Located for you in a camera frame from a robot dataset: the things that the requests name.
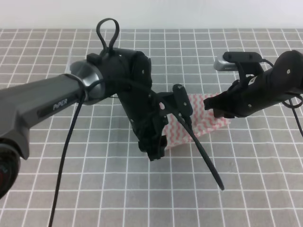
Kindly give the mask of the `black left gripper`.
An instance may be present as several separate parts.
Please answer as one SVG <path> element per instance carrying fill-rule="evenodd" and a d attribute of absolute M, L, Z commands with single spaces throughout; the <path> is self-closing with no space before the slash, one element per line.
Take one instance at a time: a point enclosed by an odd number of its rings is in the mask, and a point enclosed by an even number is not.
<path fill-rule="evenodd" d="M 129 89 L 118 93 L 118 98 L 138 138 L 140 151 L 146 153 L 150 161 L 161 159 L 168 143 L 162 131 L 168 124 L 166 115 L 170 111 L 161 109 L 159 98 L 175 106 L 173 91 Z"/>

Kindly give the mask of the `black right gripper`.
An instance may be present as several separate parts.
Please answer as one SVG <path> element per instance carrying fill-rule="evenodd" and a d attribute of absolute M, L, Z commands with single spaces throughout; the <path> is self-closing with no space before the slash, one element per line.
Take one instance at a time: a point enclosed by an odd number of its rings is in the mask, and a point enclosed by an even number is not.
<path fill-rule="evenodd" d="M 274 104 L 263 82 L 254 82 L 246 88 L 230 90 L 226 95 L 221 93 L 204 100 L 205 110 L 213 109 L 215 118 L 226 119 L 247 117 Z"/>

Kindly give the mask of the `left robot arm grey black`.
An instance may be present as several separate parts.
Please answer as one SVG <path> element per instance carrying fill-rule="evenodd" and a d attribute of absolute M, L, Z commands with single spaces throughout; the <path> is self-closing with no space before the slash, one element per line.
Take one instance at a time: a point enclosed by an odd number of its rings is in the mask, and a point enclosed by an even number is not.
<path fill-rule="evenodd" d="M 0 194 L 14 184 L 20 160 L 29 157 L 30 129 L 74 103 L 93 105 L 117 95 L 138 146 L 150 160 L 164 156 L 168 123 L 151 91 L 152 63 L 141 51 L 115 48 L 89 54 L 70 72 L 0 92 Z"/>

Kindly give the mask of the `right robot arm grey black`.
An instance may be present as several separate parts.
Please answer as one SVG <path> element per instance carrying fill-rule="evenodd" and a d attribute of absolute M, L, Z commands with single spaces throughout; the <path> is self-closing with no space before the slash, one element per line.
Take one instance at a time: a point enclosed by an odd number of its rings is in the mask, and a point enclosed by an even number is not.
<path fill-rule="evenodd" d="M 303 55 L 296 51 L 281 54 L 264 71 L 265 59 L 257 52 L 225 52 L 217 58 L 217 71 L 237 71 L 239 79 L 228 90 L 204 100 L 206 110 L 216 118 L 245 118 L 303 93 Z"/>

